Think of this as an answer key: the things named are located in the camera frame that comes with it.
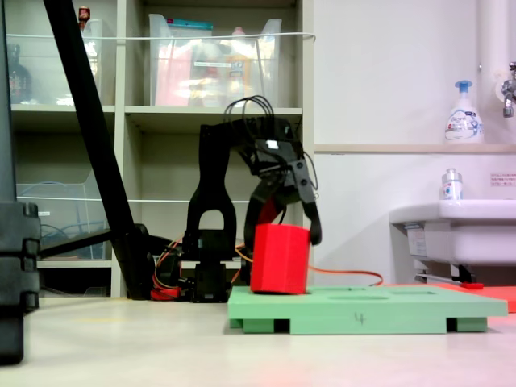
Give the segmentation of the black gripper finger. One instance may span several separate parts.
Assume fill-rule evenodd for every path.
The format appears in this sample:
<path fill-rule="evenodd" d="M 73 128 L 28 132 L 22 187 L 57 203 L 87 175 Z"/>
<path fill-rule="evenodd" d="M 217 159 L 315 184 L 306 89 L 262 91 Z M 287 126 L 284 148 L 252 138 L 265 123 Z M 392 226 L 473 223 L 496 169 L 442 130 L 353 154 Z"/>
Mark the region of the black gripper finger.
<path fill-rule="evenodd" d="M 248 203 L 244 224 L 244 242 L 248 252 L 253 252 L 256 227 L 271 223 L 284 210 L 285 205 L 277 199 L 284 179 L 264 179 L 253 191 Z"/>
<path fill-rule="evenodd" d="M 310 220 L 310 243 L 319 245 L 322 241 L 322 226 L 306 161 L 296 160 L 292 163 L 294 185 L 302 203 L 305 216 Z"/>

